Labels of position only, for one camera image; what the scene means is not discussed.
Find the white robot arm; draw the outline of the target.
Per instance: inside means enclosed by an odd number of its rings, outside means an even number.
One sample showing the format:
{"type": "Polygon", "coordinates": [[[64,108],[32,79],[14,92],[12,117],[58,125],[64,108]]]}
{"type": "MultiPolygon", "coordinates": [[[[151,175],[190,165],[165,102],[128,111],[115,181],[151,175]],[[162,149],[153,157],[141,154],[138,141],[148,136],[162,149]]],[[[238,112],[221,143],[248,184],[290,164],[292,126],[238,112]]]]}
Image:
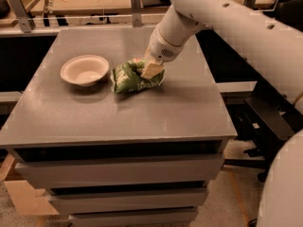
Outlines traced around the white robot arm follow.
{"type": "MultiPolygon", "coordinates": [[[[142,77],[159,74],[204,26],[303,113],[302,32],[234,0],[170,0],[151,35],[142,77]]],[[[303,131],[287,140],[270,166],[256,227],[303,227],[303,131]]]]}

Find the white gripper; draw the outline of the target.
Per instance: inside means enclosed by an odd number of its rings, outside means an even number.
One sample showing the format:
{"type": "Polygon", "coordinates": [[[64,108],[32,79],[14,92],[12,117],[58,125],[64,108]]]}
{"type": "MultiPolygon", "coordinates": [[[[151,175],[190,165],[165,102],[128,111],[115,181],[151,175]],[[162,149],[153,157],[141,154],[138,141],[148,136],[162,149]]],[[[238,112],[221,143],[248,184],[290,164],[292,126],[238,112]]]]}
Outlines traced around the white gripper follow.
{"type": "Polygon", "coordinates": [[[163,61],[174,61],[182,52],[185,39],[178,34],[165,33],[157,26],[151,34],[144,58],[146,63],[141,73],[143,79],[152,79],[164,70],[163,61]]]}

